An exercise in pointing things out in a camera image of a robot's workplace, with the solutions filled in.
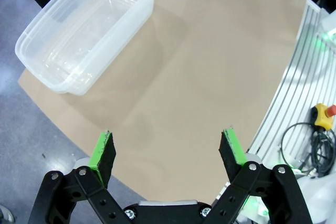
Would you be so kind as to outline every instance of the person's foot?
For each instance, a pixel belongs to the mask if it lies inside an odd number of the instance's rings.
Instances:
[[[15,222],[15,219],[14,219],[12,213],[7,208],[0,205],[0,223],[1,223],[2,219],[9,221],[9,223],[14,223]]]

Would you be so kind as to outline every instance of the metal screw head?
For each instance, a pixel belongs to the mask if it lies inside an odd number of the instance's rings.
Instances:
[[[81,170],[79,170],[79,175],[80,176],[83,176],[83,175],[85,175],[86,174],[86,169],[81,169]]]
[[[201,212],[202,217],[206,217],[210,211],[211,211],[211,208],[208,208],[208,207],[204,208]]]
[[[128,216],[128,218],[130,218],[131,220],[133,220],[135,218],[135,212],[132,210],[126,210],[125,214]]]
[[[278,172],[284,174],[286,172],[286,170],[283,167],[279,167]]]
[[[256,169],[257,169],[257,166],[256,166],[255,164],[250,164],[250,165],[248,166],[248,168],[249,168],[250,170],[256,170]]]
[[[51,176],[51,179],[55,180],[56,178],[58,178],[58,173],[53,173]]]

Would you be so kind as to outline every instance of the gray floor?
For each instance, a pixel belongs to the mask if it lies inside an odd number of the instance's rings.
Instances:
[[[24,66],[14,47],[17,38],[40,11],[33,0],[0,0],[0,204],[12,210],[17,223],[27,223],[46,172],[71,171],[86,155],[69,141],[17,83]],[[115,178],[109,191],[121,207],[142,198]],[[71,223],[101,223],[81,202]]]

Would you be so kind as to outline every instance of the brown table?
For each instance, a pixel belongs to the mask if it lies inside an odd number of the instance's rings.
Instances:
[[[306,0],[155,0],[154,12],[89,92],[19,83],[90,155],[113,132],[113,175],[148,200],[211,203],[234,127],[247,149],[293,53]]]

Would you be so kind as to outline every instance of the clear plastic bin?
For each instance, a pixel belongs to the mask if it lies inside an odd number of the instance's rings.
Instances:
[[[15,53],[57,93],[85,94],[153,12],[154,0],[51,0]]]

